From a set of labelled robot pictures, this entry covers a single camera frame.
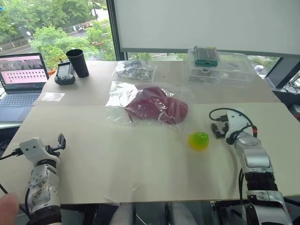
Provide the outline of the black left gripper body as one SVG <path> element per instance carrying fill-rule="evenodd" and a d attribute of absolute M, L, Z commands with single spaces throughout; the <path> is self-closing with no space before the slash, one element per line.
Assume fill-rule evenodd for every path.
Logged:
<path fill-rule="evenodd" d="M 60 148 L 61 148 L 60 144 L 58 144 L 55 147 L 51 147 L 50 145 L 45 146 L 45 150 L 47 151 L 47 153 L 49 153 L 50 155 L 56 156 L 56 157 L 60 156 L 60 153 L 57 152 Z"/>

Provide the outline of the person's bare hand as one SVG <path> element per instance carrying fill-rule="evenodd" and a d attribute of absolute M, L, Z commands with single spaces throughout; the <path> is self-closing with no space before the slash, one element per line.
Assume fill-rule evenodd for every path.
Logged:
<path fill-rule="evenodd" d="M 18 211 L 19 202 L 15 193 L 8 193 L 0 198 L 1 225 L 14 225 Z"/>

